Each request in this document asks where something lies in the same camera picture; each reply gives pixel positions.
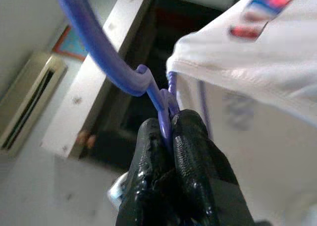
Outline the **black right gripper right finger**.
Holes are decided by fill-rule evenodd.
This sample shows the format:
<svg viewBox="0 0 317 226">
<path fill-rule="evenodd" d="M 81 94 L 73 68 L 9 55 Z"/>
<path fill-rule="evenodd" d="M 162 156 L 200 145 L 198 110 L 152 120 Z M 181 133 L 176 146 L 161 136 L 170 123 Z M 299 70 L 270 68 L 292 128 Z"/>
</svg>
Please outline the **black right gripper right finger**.
<svg viewBox="0 0 317 226">
<path fill-rule="evenodd" d="M 183 110 L 171 123 L 175 168 L 186 216 L 197 226 L 253 226 L 231 165 L 209 139 L 200 115 Z"/>
</svg>

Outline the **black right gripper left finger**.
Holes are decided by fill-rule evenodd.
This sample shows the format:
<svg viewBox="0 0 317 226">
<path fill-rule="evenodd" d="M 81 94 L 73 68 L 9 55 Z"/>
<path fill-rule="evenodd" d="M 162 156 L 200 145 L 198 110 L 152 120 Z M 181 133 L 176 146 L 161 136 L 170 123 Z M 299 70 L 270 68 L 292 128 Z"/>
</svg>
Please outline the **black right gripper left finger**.
<svg viewBox="0 0 317 226">
<path fill-rule="evenodd" d="M 174 162 L 155 118 L 138 131 L 116 226 L 179 226 Z"/>
</svg>

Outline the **white printed T-shirt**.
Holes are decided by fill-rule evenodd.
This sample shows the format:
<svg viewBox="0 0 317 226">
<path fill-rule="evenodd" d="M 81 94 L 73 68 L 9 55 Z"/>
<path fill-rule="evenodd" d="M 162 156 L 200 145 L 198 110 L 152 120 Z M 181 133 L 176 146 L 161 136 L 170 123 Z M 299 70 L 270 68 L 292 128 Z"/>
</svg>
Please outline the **white printed T-shirt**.
<svg viewBox="0 0 317 226">
<path fill-rule="evenodd" d="M 317 226 L 317 0 L 240 0 L 167 60 L 256 221 Z"/>
</svg>

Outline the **purple plastic hanger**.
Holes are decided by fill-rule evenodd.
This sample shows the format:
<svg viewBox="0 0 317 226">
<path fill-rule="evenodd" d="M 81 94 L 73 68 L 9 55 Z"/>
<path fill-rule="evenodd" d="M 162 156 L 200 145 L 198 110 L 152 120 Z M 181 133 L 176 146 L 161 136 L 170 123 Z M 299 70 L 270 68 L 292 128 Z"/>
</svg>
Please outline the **purple plastic hanger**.
<svg viewBox="0 0 317 226">
<path fill-rule="evenodd" d="M 148 94 L 158 112 L 164 143 L 173 153 L 170 120 L 179 112 L 176 100 L 177 74 L 167 74 L 168 89 L 159 89 L 148 67 L 141 64 L 133 70 L 119 56 L 100 26 L 88 0 L 58 0 L 73 28 L 83 41 L 91 58 L 110 81 L 123 92 L 139 97 Z"/>
</svg>

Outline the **red framed picture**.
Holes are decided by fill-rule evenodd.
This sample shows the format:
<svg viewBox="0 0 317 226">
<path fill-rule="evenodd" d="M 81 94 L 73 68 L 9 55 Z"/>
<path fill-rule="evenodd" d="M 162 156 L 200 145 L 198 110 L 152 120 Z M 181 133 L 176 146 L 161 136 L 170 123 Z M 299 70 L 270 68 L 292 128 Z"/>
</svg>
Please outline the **red framed picture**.
<svg viewBox="0 0 317 226">
<path fill-rule="evenodd" d="M 88 55 L 80 37 L 67 25 L 52 48 L 54 53 L 84 61 Z"/>
</svg>

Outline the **white wall air conditioner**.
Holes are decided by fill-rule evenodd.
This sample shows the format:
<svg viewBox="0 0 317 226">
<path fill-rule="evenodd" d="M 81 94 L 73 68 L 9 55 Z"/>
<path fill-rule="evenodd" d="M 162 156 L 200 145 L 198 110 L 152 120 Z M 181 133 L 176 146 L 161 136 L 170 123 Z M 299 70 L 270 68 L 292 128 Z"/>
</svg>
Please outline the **white wall air conditioner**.
<svg viewBox="0 0 317 226">
<path fill-rule="evenodd" d="M 0 101 L 0 158 L 13 158 L 67 71 L 62 57 L 30 56 Z"/>
</svg>

